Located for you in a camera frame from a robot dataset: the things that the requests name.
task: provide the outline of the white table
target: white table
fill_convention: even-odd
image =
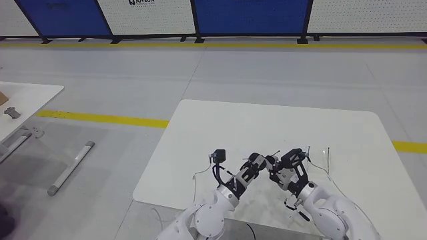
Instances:
[[[182,101],[139,180],[136,201],[185,209],[193,201],[192,176],[208,165],[207,155],[226,149],[224,167],[237,173],[252,152],[280,154],[295,147],[330,147],[330,174],[340,189],[369,215],[384,239],[425,239],[427,211],[378,116],[364,111],[312,109],[211,101]],[[336,189],[318,172],[309,178]],[[197,176],[197,197],[217,183]],[[244,222],[320,234],[313,223],[284,206],[284,192],[263,171],[234,213]]]
[[[10,156],[10,154],[12,154],[20,144],[28,139],[31,134],[34,134],[34,136],[38,140],[42,141],[46,146],[52,146],[52,143],[54,143],[55,140],[46,135],[45,132],[39,129],[36,125],[32,124],[29,118],[46,106],[46,104],[54,99],[63,89],[64,86],[60,85],[36,85],[30,83],[6,83],[0,81],[0,91],[9,98],[8,102],[0,106],[0,152],[3,154],[2,157],[0,157],[0,163]],[[16,108],[21,116],[14,120],[10,118],[10,116],[4,114],[4,110],[8,107]],[[21,128],[26,129],[27,132],[10,146],[4,146],[3,142]],[[95,143],[93,142],[86,143],[85,147],[79,152],[79,155],[76,158],[72,158],[61,151],[48,150],[53,151],[53,154],[68,166],[56,182],[54,182],[54,184],[49,188],[48,194],[50,196],[56,194],[64,181],[94,145]]]

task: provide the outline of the cardboard box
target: cardboard box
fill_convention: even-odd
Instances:
[[[5,94],[3,94],[2,92],[0,92],[0,106],[6,102],[8,102],[8,98],[5,96]]]

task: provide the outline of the black metal frame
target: black metal frame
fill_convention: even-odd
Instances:
[[[14,0],[15,4],[18,6],[18,8],[22,11],[22,13],[24,14],[24,16],[27,18],[27,20],[30,22],[31,26],[33,26],[35,32],[39,35],[37,36],[22,36],[22,37],[8,37],[8,36],[2,36],[2,40],[6,39],[6,38],[24,38],[24,39],[36,39],[36,38],[41,38],[41,40],[43,40],[42,44],[47,44],[50,42],[50,40],[48,40],[46,37],[44,37],[40,30],[37,28],[37,26],[35,26],[35,23],[33,22],[33,20],[30,18],[30,16],[28,15],[28,13],[24,10],[24,8],[21,6],[21,4],[19,3],[18,0]]]
[[[37,28],[33,20],[30,18],[29,14],[25,11],[25,9],[21,6],[18,0],[14,0],[17,6],[20,8],[24,16],[28,19],[30,24],[33,26],[34,30],[37,32],[39,36],[0,36],[0,41],[6,38],[18,38],[18,39],[38,39],[41,38],[43,40],[42,44],[47,44],[51,42],[48,39],[58,39],[58,38],[79,38],[79,42],[84,41],[87,38],[94,39],[111,39],[111,44],[119,43],[121,40],[126,39],[154,39],[154,38],[180,38],[181,42],[184,42],[188,37],[195,37],[194,43],[203,43],[203,37],[238,37],[238,36],[253,36],[253,37],[299,37],[297,39],[297,43],[299,44],[307,44],[308,40],[306,37],[313,37],[314,41],[319,41],[320,37],[323,36],[337,36],[337,37],[361,37],[361,36],[418,36],[418,37],[427,37],[427,32],[407,32],[407,33],[309,33],[308,25],[310,22],[310,17],[312,13],[312,7],[314,0],[308,0],[306,15],[304,17],[304,25],[301,33],[200,33],[199,22],[197,19],[197,10],[195,6],[195,0],[190,0],[191,3],[191,11],[193,15],[194,29],[195,33],[189,34],[148,34],[148,35],[114,35],[111,27],[105,15],[102,11],[102,8],[98,2],[98,0],[93,0],[96,4],[97,10],[101,13],[101,17],[103,22],[107,26],[109,35],[43,35],[40,30]]]
[[[312,16],[313,2],[314,0],[308,0],[306,17],[304,19],[304,28],[302,29],[301,38],[297,40],[297,43],[299,44],[308,44],[308,40],[306,39],[306,36],[307,36],[308,24],[310,23],[310,17]]]
[[[254,37],[300,37],[297,43],[308,43],[306,39],[308,23],[310,22],[310,14],[314,0],[308,0],[306,16],[304,17],[303,31],[301,33],[200,33],[199,22],[197,20],[197,11],[195,0],[190,0],[191,10],[193,11],[194,28],[197,39],[194,43],[203,43],[205,39],[202,37],[235,37],[235,36],[254,36]]]

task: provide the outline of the joyson logo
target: joyson logo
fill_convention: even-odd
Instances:
[[[129,5],[134,7],[145,7],[147,5],[154,5],[154,0],[129,0]]]

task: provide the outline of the blue panel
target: blue panel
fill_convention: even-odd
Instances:
[[[109,35],[94,0],[18,0],[43,35]]]
[[[308,0],[194,0],[200,33],[301,33]]]

